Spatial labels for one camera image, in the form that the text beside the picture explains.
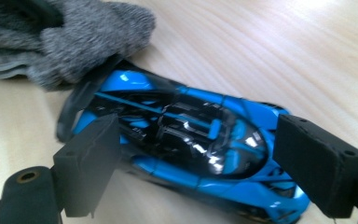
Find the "blue toy car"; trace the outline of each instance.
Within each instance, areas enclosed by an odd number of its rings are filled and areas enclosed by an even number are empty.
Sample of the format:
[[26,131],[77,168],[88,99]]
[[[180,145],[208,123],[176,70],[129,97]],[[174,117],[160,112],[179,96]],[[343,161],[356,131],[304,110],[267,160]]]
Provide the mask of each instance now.
[[268,223],[294,223],[306,210],[309,198],[272,159],[285,109],[193,89],[128,61],[112,63],[108,74],[88,91],[74,134],[116,113],[122,160],[133,172]]

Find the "wooden table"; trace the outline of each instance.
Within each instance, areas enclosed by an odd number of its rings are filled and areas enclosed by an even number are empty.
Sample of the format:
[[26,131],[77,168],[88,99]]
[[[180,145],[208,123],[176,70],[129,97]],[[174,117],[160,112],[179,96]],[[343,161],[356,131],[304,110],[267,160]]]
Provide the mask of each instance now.
[[[358,147],[358,1],[130,2],[157,17],[136,64],[196,88],[283,105]],[[0,194],[13,173],[52,165],[68,93],[0,80]],[[64,223],[250,223],[121,172],[97,217]],[[358,212],[338,223],[357,220]],[[299,223],[333,221],[311,205]]]

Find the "car body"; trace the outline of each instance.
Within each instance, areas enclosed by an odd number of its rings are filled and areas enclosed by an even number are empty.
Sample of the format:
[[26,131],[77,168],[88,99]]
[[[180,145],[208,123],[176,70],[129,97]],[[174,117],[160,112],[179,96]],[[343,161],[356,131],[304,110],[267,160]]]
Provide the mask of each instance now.
[[273,223],[295,222],[310,202],[272,159],[278,116],[288,114],[280,106],[190,88],[122,61],[73,132],[111,113],[123,161],[159,183]]

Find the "wooden surface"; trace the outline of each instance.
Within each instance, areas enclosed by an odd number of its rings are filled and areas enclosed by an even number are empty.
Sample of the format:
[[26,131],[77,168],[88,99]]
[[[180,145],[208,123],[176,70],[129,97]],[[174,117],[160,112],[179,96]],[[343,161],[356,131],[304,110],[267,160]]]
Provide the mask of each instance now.
[[[141,67],[193,87],[283,105],[358,147],[358,1],[130,2],[157,16],[151,45],[132,57]],[[67,95],[26,79],[0,80],[0,194],[13,173],[52,165]],[[112,180],[99,218],[64,223],[250,223],[121,172]],[[333,220],[312,205],[300,223]]]

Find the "gray towel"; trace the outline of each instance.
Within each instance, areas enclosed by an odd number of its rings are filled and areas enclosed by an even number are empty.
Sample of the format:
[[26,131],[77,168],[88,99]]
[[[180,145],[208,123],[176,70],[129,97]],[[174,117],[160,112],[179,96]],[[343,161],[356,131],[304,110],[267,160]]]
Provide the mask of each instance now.
[[146,47],[155,28],[144,7],[99,0],[47,0],[63,26],[41,32],[0,4],[0,78],[26,75],[48,91],[77,83],[113,54]]

